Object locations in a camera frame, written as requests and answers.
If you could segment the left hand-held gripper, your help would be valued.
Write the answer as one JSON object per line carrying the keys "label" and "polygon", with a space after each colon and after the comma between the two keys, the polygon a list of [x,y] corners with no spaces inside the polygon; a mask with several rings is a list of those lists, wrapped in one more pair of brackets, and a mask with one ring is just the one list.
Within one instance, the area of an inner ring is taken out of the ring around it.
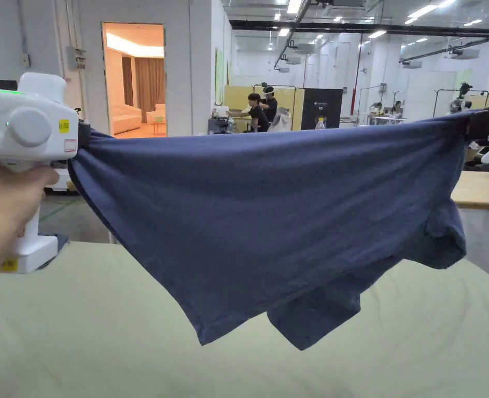
{"label": "left hand-held gripper", "polygon": [[27,72],[16,90],[0,89],[0,164],[20,173],[77,154],[79,114],[64,102],[66,82]]}

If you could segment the person's left hand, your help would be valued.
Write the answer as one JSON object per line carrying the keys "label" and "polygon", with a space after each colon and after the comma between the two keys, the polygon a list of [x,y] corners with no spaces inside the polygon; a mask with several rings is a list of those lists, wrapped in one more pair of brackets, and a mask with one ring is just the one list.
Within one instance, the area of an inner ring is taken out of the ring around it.
{"label": "person's left hand", "polygon": [[58,179],[58,173],[49,166],[14,173],[0,165],[0,267],[18,235],[38,212],[44,188]]}

